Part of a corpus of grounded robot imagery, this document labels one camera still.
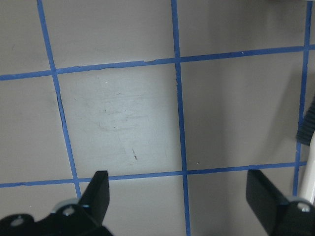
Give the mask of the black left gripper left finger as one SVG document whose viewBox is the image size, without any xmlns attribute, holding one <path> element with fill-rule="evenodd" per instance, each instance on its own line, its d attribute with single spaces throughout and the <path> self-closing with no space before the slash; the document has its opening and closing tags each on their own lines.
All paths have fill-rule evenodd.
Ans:
<svg viewBox="0 0 315 236">
<path fill-rule="evenodd" d="M 2 236 L 108 236 L 103 226 L 110 202 L 107 171 L 97 171 L 77 201 L 57 205 L 45 218 L 12 214 L 0 220 Z"/>
</svg>

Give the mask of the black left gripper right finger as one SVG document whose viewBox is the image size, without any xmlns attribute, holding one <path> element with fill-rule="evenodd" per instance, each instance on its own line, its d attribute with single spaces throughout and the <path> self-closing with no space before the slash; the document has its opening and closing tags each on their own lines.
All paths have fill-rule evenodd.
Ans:
<svg viewBox="0 0 315 236">
<path fill-rule="evenodd" d="M 313 236 L 315 206 L 285 196 L 261 170 L 248 170 L 246 200 L 269 236 Z"/>
</svg>

